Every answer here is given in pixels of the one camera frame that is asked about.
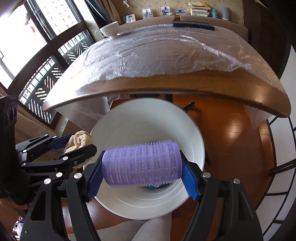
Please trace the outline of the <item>beige paper towel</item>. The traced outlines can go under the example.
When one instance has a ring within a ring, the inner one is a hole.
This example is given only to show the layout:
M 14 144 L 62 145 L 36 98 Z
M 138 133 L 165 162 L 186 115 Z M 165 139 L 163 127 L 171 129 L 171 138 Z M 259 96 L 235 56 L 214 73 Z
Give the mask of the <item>beige paper towel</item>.
M 79 131 L 73 134 L 64 148 L 64 154 L 93 144 L 93 139 L 86 131 Z

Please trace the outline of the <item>blue disposable face mask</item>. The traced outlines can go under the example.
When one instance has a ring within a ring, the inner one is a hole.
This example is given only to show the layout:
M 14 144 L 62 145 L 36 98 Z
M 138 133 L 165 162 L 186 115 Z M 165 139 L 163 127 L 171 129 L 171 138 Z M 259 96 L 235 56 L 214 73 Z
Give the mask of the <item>blue disposable face mask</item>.
M 145 188 L 148 190 L 160 190 L 167 186 L 169 186 L 169 184 L 154 184 L 154 185 L 144 185 L 142 186 L 142 188 Z

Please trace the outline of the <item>purple hair roller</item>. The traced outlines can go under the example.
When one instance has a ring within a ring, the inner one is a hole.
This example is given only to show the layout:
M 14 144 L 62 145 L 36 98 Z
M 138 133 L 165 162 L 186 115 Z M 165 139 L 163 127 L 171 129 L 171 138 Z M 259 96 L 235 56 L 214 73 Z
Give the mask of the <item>purple hair roller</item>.
M 112 147 L 102 164 L 104 179 L 113 187 L 170 184 L 182 175 L 180 149 L 173 141 Z

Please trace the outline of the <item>white trash bin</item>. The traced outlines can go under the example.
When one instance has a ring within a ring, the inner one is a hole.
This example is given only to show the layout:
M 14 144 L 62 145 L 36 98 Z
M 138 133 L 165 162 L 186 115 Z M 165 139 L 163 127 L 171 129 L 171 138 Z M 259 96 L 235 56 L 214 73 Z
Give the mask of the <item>white trash bin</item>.
M 122 103 L 91 131 L 103 157 L 104 178 L 96 200 L 129 219 L 151 219 L 181 206 L 188 194 L 181 179 L 181 156 L 205 163 L 203 138 L 180 107 L 161 99 Z

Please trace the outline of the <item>white embossed teacup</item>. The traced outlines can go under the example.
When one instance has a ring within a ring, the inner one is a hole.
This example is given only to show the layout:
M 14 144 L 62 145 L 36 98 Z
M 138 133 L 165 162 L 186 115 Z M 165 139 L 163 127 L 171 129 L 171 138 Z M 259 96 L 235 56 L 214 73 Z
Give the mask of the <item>white embossed teacup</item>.
M 116 36 L 117 33 L 119 32 L 119 23 L 118 23 L 118 21 L 107 24 L 104 27 L 100 28 L 100 32 L 105 37 Z

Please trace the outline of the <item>wooden dining table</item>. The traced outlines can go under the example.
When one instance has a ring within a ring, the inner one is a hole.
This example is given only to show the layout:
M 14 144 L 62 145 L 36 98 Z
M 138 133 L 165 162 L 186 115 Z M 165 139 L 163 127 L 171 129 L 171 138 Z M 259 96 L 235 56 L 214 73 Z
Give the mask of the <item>wooden dining table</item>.
M 62 74 L 44 110 L 79 99 L 132 93 L 197 93 L 286 118 L 291 104 L 266 61 L 239 35 L 156 25 L 91 45 Z

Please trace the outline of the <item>dark curtain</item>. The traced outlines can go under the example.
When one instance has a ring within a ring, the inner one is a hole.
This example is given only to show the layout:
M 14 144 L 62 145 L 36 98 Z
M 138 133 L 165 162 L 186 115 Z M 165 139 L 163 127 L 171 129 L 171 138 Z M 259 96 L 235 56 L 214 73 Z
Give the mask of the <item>dark curtain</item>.
M 121 25 L 121 19 L 114 4 L 110 0 L 85 0 L 96 24 L 102 28 L 117 21 Z

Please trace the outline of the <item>black tablet blue case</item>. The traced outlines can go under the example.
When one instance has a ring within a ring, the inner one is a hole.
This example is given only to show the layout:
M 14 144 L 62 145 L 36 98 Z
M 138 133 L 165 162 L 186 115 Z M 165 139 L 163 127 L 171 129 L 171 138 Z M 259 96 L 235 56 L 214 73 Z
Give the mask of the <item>black tablet blue case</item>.
M 193 21 L 173 21 L 173 26 L 198 28 L 198 29 L 205 29 L 205 30 L 211 30 L 211 31 L 215 30 L 215 27 L 208 23 L 200 23 L 200 22 L 193 22 Z

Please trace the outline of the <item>teal cylinder vase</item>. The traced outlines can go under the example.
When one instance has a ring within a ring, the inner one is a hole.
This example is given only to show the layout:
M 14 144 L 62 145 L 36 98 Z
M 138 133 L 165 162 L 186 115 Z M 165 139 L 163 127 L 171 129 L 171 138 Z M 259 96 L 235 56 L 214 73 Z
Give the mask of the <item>teal cylinder vase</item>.
M 217 9 L 211 9 L 211 17 L 212 18 L 218 18 Z

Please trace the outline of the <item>stack of books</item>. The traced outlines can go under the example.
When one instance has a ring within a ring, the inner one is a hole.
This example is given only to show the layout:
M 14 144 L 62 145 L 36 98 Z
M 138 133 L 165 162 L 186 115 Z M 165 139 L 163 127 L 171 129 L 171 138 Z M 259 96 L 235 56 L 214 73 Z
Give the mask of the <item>stack of books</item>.
M 192 16 L 210 16 L 211 8 L 203 1 L 189 2 L 190 15 Z

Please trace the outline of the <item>grey cylindrical speaker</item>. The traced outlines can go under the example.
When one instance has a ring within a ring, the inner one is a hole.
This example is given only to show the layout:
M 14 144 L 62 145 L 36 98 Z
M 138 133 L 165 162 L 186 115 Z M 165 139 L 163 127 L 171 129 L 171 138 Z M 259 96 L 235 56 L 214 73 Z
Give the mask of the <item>grey cylindrical speaker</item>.
M 230 18 L 230 9 L 228 7 L 221 6 L 220 11 L 221 11 L 221 18 L 223 20 L 227 20 L 227 21 L 231 20 L 231 18 Z

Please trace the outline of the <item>photo frame far left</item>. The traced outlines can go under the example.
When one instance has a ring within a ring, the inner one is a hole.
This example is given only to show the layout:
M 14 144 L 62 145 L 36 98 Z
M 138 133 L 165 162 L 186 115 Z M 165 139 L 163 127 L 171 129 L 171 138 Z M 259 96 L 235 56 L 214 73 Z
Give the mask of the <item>photo frame far left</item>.
M 133 22 L 136 21 L 136 17 L 135 17 L 134 14 L 126 15 L 126 16 L 124 16 L 123 19 L 124 19 L 125 24 L 127 24 L 127 23 L 133 23 Z

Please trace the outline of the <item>photo frame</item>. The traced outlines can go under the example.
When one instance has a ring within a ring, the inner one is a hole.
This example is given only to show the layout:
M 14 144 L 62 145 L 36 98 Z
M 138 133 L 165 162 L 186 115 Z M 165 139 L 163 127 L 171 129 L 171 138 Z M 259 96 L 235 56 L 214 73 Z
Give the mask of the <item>photo frame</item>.
M 153 14 L 151 8 L 142 9 L 142 17 L 143 19 L 152 18 Z
M 170 16 L 172 14 L 170 6 L 161 6 L 161 10 L 163 16 Z
M 186 12 L 185 12 L 185 9 L 175 9 L 175 14 L 177 16 L 179 16 L 179 15 L 185 15 Z
M 134 14 L 126 15 L 126 16 L 124 16 L 123 19 L 124 19 L 125 24 L 127 24 L 127 23 L 133 23 L 133 22 L 136 21 L 136 17 L 135 17 Z

